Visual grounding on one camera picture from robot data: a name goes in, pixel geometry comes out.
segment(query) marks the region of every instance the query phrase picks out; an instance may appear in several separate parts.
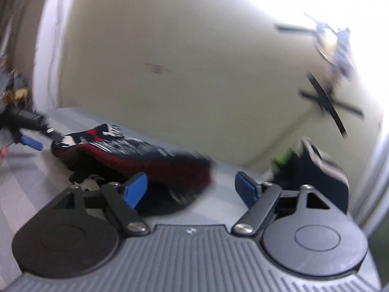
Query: logo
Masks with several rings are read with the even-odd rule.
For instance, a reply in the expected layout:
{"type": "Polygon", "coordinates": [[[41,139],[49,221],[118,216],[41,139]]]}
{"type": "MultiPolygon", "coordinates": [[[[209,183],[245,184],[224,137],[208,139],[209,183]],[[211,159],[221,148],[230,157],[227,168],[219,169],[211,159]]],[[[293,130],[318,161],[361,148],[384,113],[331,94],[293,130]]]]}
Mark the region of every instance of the logo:
{"type": "Polygon", "coordinates": [[[195,229],[194,227],[191,227],[191,228],[188,228],[186,230],[186,232],[189,234],[189,235],[193,235],[195,232],[197,232],[197,229],[195,229]]]}

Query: metal screw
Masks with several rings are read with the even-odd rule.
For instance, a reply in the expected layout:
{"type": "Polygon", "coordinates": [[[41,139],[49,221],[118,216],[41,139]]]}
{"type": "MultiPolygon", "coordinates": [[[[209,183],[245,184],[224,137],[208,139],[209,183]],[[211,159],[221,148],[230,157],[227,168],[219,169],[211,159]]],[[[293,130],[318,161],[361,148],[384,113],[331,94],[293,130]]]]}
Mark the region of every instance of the metal screw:
{"type": "Polygon", "coordinates": [[[127,225],[127,229],[133,233],[140,233],[147,229],[147,225],[142,222],[133,222],[127,225]]]}
{"type": "Polygon", "coordinates": [[[240,234],[240,235],[248,235],[254,231],[254,228],[246,223],[240,223],[236,224],[233,227],[234,233],[240,234]]]}
{"type": "Polygon", "coordinates": [[[260,197],[262,196],[262,193],[263,193],[263,191],[262,191],[262,186],[261,186],[261,185],[256,186],[256,187],[255,187],[255,190],[256,190],[256,192],[257,192],[257,197],[260,198],[260,197]]]}

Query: gray floor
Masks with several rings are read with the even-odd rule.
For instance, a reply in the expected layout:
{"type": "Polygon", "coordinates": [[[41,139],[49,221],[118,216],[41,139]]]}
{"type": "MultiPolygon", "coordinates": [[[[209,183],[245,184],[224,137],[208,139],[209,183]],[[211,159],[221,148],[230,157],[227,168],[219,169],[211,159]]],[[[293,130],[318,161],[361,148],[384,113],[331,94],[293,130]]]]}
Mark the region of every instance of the gray floor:
{"type": "MultiPolygon", "coordinates": [[[[61,133],[71,133],[93,128],[106,119],[97,118],[84,110],[69,108],[52,110],[50,124],[61,133]]],[[[176,149],[165,142],[122,127],[123,133],[140,138],[161,147],[176,149]]],[[[0,167],[0,289],[11,283],[20,270],[11,252],[12,237],[38,210],[69,185],[70,172],[54,156],[50,141],[35,133],[29,135],[44,144],[44,151],[37,152],[29,147],[12,145],[10,154],[0,167]]],[[[247,208],[234,187],[235,174],[240,168],[218,162],[213,168],[213,183],[203,196],[187,210],[167,217],[149,219],[157,223],[199,225],[225,224],[228,229],[240,218],[247,208]]],[[[255,180],[263,176],[245,170],[255,180]]],[[[376,269],[370,255],[362,265],[363,278],[379,287],[376,269]]]]}

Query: beige wall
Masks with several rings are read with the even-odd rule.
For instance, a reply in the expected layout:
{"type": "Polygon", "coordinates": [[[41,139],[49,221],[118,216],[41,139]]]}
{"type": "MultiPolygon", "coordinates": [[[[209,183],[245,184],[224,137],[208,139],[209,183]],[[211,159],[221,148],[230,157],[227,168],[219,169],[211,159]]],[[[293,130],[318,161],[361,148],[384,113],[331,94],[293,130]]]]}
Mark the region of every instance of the beige wall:
{"type": "MultiPolygon", "coordinates": [[[[249,0],[75,0],[60,101],[242,165],[312,108],[298,88],[311,89],[308,71],[322,81],[328,69],[312,37],[279,34],[274,21],[249,0]]],[[[339,162],[354,186],[381,111],[357,76],[337,96],[366,113],[362,121],[339,111],[347,140],[316,109],[251,168],[266,170],[270,156],[306,135],[339,162]]]]}

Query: blue lever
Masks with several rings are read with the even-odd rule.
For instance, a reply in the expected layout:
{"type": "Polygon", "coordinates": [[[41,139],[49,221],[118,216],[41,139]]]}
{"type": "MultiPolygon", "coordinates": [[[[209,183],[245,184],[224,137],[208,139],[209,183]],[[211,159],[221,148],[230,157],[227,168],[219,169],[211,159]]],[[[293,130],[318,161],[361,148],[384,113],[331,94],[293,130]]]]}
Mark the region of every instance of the blue lever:
{"type": "Polygon", "coordinates": [[[147,174],[139,173],[124,185],[124,202],[135,208],[147,191],[147,174]]]}
{"type": "Polygon", "coordinates": [[[235,176],[235,190],[248,208],[251,208],[258,201],[257,186],[243,171],[239,171],[235,176]]]}
{"type": "Polygon", "coordinates": [[[26,146],[30,146],[31,148],[34,148],[36,150],[41,151],[43,149],[43,145],[38,142],[35,139],[32,139],[31,137],[28,136],[22,136],[22,144],[26,146]]]}

